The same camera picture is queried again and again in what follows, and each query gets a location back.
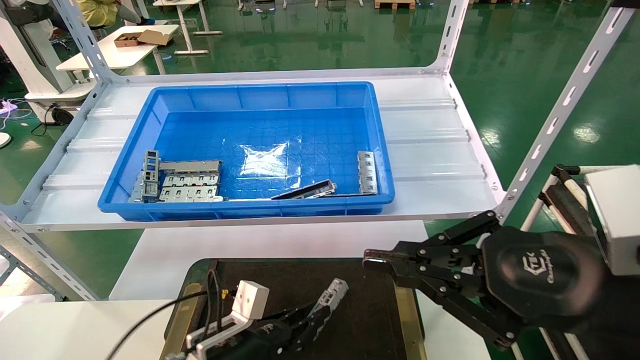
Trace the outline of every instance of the cardboard box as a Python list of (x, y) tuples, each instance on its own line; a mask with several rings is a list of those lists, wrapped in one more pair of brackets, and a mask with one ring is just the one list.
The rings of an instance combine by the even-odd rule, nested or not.
[(139, 37), (138, 41), (147, 44), (166, 45), (169, 42), (169, 35), (160, 31), (145, 30)]
[(123, 33), (113, 42), (116, 44), (116, 47), (138, 46), (140, 44), (138, 40), (140, 35), (142, 35), (142, 33)]
[(169, 35), (159, 31), (145, 30), (141, 33), (123, 33), (113, 41), (116, 47), (132, 47), (141, 44), (166, 45)]

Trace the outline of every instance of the green epoxy floor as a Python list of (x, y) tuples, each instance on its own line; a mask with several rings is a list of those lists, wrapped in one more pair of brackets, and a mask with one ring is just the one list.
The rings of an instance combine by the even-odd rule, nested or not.
[[(184, 39), (166, 48), (169, 74), (269, 70), (350, 69), (362, 67), (424, 66), (436, 56), (448, 1), (427, 0), (415, 11), (374, 10), (371, 0), (359, 7), (349, 0), (342, 8), (314, 8), (312, 0), (278, 2), (274, 14), (239, 13), (235, 0), (207, 0), (212, 29), (219, 37), (191, 36), (195, 49), (210, 54), (176, 59)], [(517, 171), (540, 126), (575, 64), (593, 36), (605, 0), (531, 0), (531, 4), (475, 4), (469, 7), (451, 69), (465, 104), (483, 136), (503, 187)], [(176, 19), (148, 5), (157, 19)], [(197, 8), (185, 14), (189, 30), (202, 30)], [(634, 17), (580, 100), (555, 145), (535, 174), (509, 222), (520, 224), (555, 163), (616, 165), (640, 162), (636, 144), (640, 133), (637, 101), (640, 71), (640, 22)], [(157, 74), (151, 56), (124, 74)], [(19, 79), (1, 84), (0, 96), (23, 96)], [(60, 129), (43, 137), (29, 134), (36, 122), (12, 122), (14, 139), (0, 149), (0, 200), (15, 202), (55, 144)], [(435, 233), (455, 222), (426, 222)], [(556, 229), (549, 214), (539, 217), (534, 230)], [(93, 231), (41, 234), (48, 246), (101, 297), (108, 296), (126, 264), (141, 231)], [(66, 294), (69, 289), (13, 238), (0, 241)], [(12, 277), (0, 295), (40, 293), (34, 284)], [(542, 338), (530, 331), (520, 341), (526, 359), (550, 359)], [(497, 353), (496, 359), (511, 359)]]

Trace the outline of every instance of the person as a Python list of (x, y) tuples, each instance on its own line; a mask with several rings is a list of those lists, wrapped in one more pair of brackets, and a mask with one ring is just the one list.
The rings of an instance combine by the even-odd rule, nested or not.
[(137, 25), (153, 25), (154, 19), (140, 17), (133, 10), (123, 6), (120, 0), (77, 0), (78, 8), (90, 28), (103, 28), (115, 24), (121, 18)]

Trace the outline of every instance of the white shelf frame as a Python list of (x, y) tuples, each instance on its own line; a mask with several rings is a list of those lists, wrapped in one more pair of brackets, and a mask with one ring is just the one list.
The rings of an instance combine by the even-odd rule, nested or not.
[[(449, 16), (444, 26), (444, 32), (440, 42), (438, 56), (433, 64), (422, 68), (396, 68), (396, 69), (349, 69), (349, 70), (311, 70), (311, 71), (290, 71), (290, 72), (258, 72), (258, 73), (239, 73), (239, 74), (184, 74), (184, 75), (160, 75), (160, 76), (118, 76), (111, 71), (104, 62), (104, 57), (99, 49), (95, 46), (97, 43), (93, 34), (88, 28), (84, 17), (77, 7), (75, 0), (64, 1), (54, 0), (56, 6), (60, 9), (63, 19), (67, 23), (67, 26), (74, 37), (74, 40), (81, 49), (83, 56), (86, 57), (90, 70), (95, 75), (96, 86), (87, 96), (84, 104), (78, 111), (75, 120), (68, 126), (67, 130), (63, 133), (59, 141), (54, 146), (53, 150), (40, 167), (38, 172), (32, 178), (28, 184), (25, 192), (20, 196), (20, 199), (16, 204), (7, 206), (0, 204), (0, 225), (10, 232), (21, 244), (35, 254), (47, 267), (49, 267), (62, 281), (71, 287), (82, 299), (86, 300), (99, 300), (98, 296), (85, 285), (80, 278), (73, 272), (71, 272), (62, 262), (58, 261), (55, 255), (38, 239), (35, 235), (36, 232), (43, 232), (48, 230), (62, 230), (62, 228), (46, 229), (43, 227), (33, 227), (22, 223), (34, 201), (40, 194), (42, 185), (45, 180), (54, 172), (60, 161), (64, 157), (67, 149), (67, 145), (76, 137), (90, 110), (98, 103), (99, 99), (105, 95), (105, 91), (110, 86), (119, 85), (135, 85), (135, 84), (166, 84), (175, 82), (198, 82), (198, 81), (277, 81), (288, 80), (292, 78), (300, 79), (322, 79), (322, 78), (380, 78), (380, 77), (419, 77), (419, 76), (442, 76), (445, 83), (448, 84), (449, 95), (456, 103), (457, 106), (462, 107), (458, 110), (459, 114), (462, 114), (461, 120), (463, 122), (471, 122), (470, 117), (460, 97), (460, 93), (451, 76), (449, 69), (453, 61), (456, 46), (458, 44), (458, 38), (462, 29), (465, 14), (467, 12), (468, 1), (467, 0), (452, 0), (449, 7)], [(545, 125), (540, 131), (534, 145), (531, 147), (529, 154), (523, 162), (518, 175), (514, 178), (513, 182), (509, 186), (506, 197), (506, 201), (502, 202), (505, 192), (502, 191), (500, 181), (493, 170), (493, 165), (483, 164), (486, 168), (488, 181), (492, 184), (493, 196), (496, 203), (500, 204), (497, 207), (497, 213), (500, 215), (500, 219), (504, 221), (509, 212), (513, 209), (513, 205), (518, 200), (522, 190), (524, 190), (526, 184), (529, 182), (531, 176), (535, 173), (540, 161), (546, 154), (553, 140), (556, 138), (559, 130), (564, 125), (573, 107), (579, 100), (580, 96), (584, 92), (591, 78), (598, 70), (602, 61), (606, 57), (607, 53), (619, 37), (622, 29), (626, 26), (629, 18), (633, 14), (633, 9), (611, 8), (601, 26), (598, 28), (594, 39), (591, 41), (585, 55), (582, 57), (576, 71), (571, 76), (565, 90), (563, 90), (556, 106), (552, 110), (549, 118), (545, 122)], [(595, 59), (592, 59), (592, 54), (597, 52)], [(590, 70), (583, 72), (587, 63), (590, 66)], [(565, 104), (564, 100), (569, 96), (570, 103)], [(551, 126), (553, 131), (547, 134), (547, 129)], [(467, 129), (470, 132), (470, 136), (478, 137), (478, 133), (475, 127), (472, 125)], [(484, 152), (484, 149), (477, 149), (480, 152)], [(458, 214), (459, 217), (468, 216), (469, 214)], [(331, 222), (329, 218), (316, 219), (320, 222)], [(371, 221), (369, 218), (354, 219), (353, 221)], [(407, 218), (383, 218), (381, 220), (407, 220)], [(274, 224), (275, 221), (266, 220), (267, 224)], [(131, 224), (117, 224), (112, 229), (126, 229), (132, 227), (155, 227), (159, 223), (137, 223)], [(180, 226), (194, 226), (194, 222), (167, 222), (162, 223), (160, 226), (167, 227), (180, 227)], [(202, 226), (211, 226), (212, 222), (202, 222)], [(87, 229), (82, 226), (77, 226), (75, 230)]]

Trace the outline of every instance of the table leg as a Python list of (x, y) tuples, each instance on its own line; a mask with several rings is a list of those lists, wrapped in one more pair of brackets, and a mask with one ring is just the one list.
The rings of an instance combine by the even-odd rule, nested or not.
[(208, 50), (193, 50), (191, 46), (191, 39), (189, 38), (189, 30), (187, 30), (187, 24), (184, 22), (184, 16), (182, 12), (184, 8), (182, 5), (176, 6), (178, 9), (178, 17), (180, 18), (180, 26), (182, 27), (182, 35), (184, 35), (184, 41), (187, 43), (187, 50), (176, 50), (176, 55), (191, 55), (191, 54), (208, 54)]
[(158, 51), (157, 47), (154, 48), (153, 54), (154, 54), (154, 58), (156, 59), (156, 65), (158, 66), (158, 71), (160, 72), (160, 75), (166, 75), (164, 64), (162, 63), (162, 56), (160, 55), (160, 52)]
[(200, 16), (202, 16), (202, 24), (204, 25), (204, 31), (194, 31), (194, 35), (222, 35), (222, 31), (209, 31), (209, 23), (207, 22), (207, 16), (204, 13), (204, 4), (202, 1), (198, 3), (200, 7)]

